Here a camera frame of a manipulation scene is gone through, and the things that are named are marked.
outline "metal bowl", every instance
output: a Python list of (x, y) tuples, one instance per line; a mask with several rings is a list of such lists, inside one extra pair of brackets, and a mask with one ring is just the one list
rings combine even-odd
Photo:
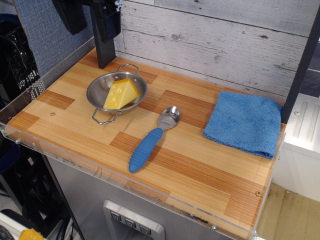
[[(124, 66), (132, 65), (137, 68), (136, 73), (120, 71), (120, 69)], [(99, 76), (96, 78), (87, 88), (86, 90), (86, 98), (88, 101), (95, 107), (95, 111), (92, 115), (92, 119), (96, 121), (98, 124), (109, 124), (113, 123), (118, 115), (128, 113), (135, 109), (146, 97), (148, 92), (148, 86), (146, 81), (138, 75), (139, 67), (132, 64), (124, 64), (121, 65), (116, 72), (110, 72)], [(114, 81), (119, 81), (123, 79), (131, 79), (136, 88), (138, 89), (140, 96), (136, 99), (132, 100), (130, 103), (125, 105), (119, 110), (114, 109), (105, 109), (104, 104), (108, 93), (110, 91), (110, 87)], [(98, 110), (102, 110), (114, 115), (113, 120), (100, 122), (95, 118), (95, 115)]]

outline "yellow object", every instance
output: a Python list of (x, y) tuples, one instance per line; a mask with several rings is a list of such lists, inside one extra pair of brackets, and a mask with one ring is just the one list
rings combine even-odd
[(23, 230), (18, 240), (44, 240), (44, 237), (32, 228)]
[(118, 110), (139, 96), (140, 93), (130, 78), (114, 81), (103, 108)]

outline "wooden floor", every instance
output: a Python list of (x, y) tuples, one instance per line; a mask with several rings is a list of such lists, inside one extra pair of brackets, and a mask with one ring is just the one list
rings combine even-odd
[(320, 240), (320, 202), (272, 184), (257, 231), (265, 240)]

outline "bowl handle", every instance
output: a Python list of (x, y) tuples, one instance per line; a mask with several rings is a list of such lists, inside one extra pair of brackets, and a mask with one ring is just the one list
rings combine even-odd
[(136, 72), (135, 72), (135, 74), (137, 75), (138, 72), (139, 72), (139, 70), (140, 70), (140, 68), (139, 68), (138, 66), (134, 65), (133, 63), (127, 63), (127, 64), (120, 65), (120, 67), (118, 68), (117, 72), (119, 72), (122, 67), (129, 66), (129, 65), (132, 65), (132, 66), (134, 66), (135, 68), (137, 68), (137, 70), (136, 70)]
[(114, 118), (113, 118), (111, 121), (100, 122), (100, 121), (98, 121), (97, 119), (95, 119), (95, 115), (96, 115), (97, 111), (98, 111), (98, 108), (96, 108), (96, 109), (94, 110), (94, 113), (93, 113), (93, 115), (92, 115), (92, 119), (93, 119), (96, 123), (101, 124), (101, 125), (103, 125), (103, 124), (112, 124), (112, 123), (116, 120), (116, 118), (118, 117), (118, 114), (121, 114), (121, 111), (117, 111), (116, 114), (114, 115)]

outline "wooden countertop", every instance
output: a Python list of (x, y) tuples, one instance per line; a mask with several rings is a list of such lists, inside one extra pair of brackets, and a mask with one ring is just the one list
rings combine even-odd
[[(147, 82), (146, 98), (114, 123), (99, 125), (92, 120), (95, 107), (87, 100), (87, 87), (95, 78), (127, 63), (116, 58), (99, 69), (92, 50), (8, 125), (164, 193), (154, 197), (185, 211), (187, 217), (195, 213), (195, 221), (216, 224), (230, 235), (247, 238), (241, 230), (210, 215), (253, 231), (275, 160), (203, 136), (219, 92), (236, 91), (133, 62)], [(121, 70), (136, 72), (132, 66)], [(158, 126), (159, 114), (169, 106), (180, 109), (180, 122), (164, 132), (144, 167), (129, 173), (132, 152)], [(107, 121), (113, 116), (98, 111), (96, 118)], [(284, 129), (282, 124), (279, 143)]]

